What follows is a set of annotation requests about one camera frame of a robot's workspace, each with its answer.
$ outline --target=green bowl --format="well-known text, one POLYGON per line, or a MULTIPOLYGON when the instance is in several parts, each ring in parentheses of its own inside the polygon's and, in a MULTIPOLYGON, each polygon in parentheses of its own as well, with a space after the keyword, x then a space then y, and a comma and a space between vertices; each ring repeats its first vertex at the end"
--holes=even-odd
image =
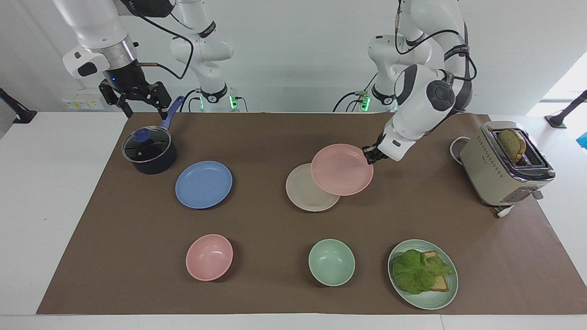
POLYGON ((440 309, 445 307, 446 305, 450 304, 454 297, 457 295, 458 291, 458 275, 457 269, 454 267, 453 261, 448 257, 448 255, 438 246, 423 240, 407 240, 403 241, 400 244, 396 245, 393 248, 392 253, 389 255, 389 259, 387 260, 387 272, 389 273, 389 280, 391 280, 393 288, 396 289, 397 293, 407 302, 410 304, 421 308, 421 309, 440 309), (445 276, 446 284, 448 285, 448 292, 435 292, 435 291, 427 291, 422 292, 421 294, 413 295, 406 291, 403 291, 396 283, 396 280, 393 275, 392 270, 392 261, 398 255, 403 254, 407 250, 417 250, 420 252, 432 251, 435 250, 438 252, 438 256, 453 269, 454 274, 449 274, 445 276))
POLYGON ((347 283, 355 272, 353 252, 345 243, 331 238, 312 247, 308 264, 316 280, 329 287, 347 283))

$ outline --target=toast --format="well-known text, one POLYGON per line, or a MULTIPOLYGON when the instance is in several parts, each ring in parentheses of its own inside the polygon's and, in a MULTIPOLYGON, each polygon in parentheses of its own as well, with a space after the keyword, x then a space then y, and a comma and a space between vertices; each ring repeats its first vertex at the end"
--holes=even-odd
POLYGON ((504 129, 497 134, 497 140, 505 154, 514 163, 522 159, 522 155, 526 152, 526 141, 520 133, 512 129, 504 129))
MULTIPOLYGON (((431 257, 438 257, 438 253, 436 251, 424 252, 424 257, 427 259, 431 257)), ((436 276, 430 291, 448 292, 448 284, 446 283, 444 276, 436 276)))

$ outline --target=lettuce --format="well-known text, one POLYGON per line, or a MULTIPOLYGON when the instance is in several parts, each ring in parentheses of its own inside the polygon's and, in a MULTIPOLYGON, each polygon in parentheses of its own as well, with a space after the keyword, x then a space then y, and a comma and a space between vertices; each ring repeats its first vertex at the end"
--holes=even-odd
POLYGON ((426 258, 424 253, 416 250, 408 250, 395 257, 392 267, 398 286, 411 294, 428 291, 434 285, 436 276, 453 273, 439 257, 426 258))

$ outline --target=pink plate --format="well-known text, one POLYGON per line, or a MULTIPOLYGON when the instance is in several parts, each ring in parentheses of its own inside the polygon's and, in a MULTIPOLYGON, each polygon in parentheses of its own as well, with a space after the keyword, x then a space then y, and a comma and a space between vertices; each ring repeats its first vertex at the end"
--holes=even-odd
POLYGON ((232 245, 224 237, 209 234, 192 243, 185 256, 185 266, 192 277, 213 281, 224 275, 232 263, 232 245))
POLYGON ((314 156, 312 177, 325 192, 349 196, 369 185, 373 165, 367 164, 363 150, 350 144, 331 144, 314 156))

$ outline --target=toaster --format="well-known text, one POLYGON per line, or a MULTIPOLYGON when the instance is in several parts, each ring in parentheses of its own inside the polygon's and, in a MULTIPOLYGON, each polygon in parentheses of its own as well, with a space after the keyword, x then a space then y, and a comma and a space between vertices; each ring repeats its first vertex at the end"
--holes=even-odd
POLYGON ((541 199, 539 189, 555 177, 532 137, 514 122, 484 123, 478 135, 463 147, 460 158, 477 194, 491 206, 515 205, 530 195, 541 199), (507 156, 497 139, 504 129, 516 130, 526 142, 526 152, 517 163, 507 156))

